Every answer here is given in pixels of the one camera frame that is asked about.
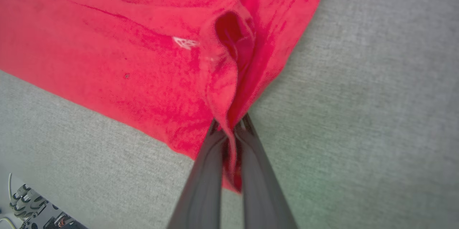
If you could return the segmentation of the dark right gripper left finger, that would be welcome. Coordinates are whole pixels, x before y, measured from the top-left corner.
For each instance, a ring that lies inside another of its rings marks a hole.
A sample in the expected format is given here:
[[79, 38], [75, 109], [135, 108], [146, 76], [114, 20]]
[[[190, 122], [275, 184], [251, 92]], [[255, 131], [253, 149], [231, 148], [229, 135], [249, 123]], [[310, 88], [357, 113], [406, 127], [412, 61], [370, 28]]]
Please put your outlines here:
[[171, 216], [168, 229], [219, 229], [223, 172], [228, 141], [213, 120]]

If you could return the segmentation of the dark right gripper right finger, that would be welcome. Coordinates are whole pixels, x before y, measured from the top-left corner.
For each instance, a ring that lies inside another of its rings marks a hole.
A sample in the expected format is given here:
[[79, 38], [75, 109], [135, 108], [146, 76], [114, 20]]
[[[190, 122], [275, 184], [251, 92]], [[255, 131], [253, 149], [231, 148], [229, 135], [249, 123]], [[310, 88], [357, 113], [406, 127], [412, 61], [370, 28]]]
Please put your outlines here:
[[297, 229], [297, 223], [249, 114], [235, 126], [241, 146], [241, 179], [246, 229]]

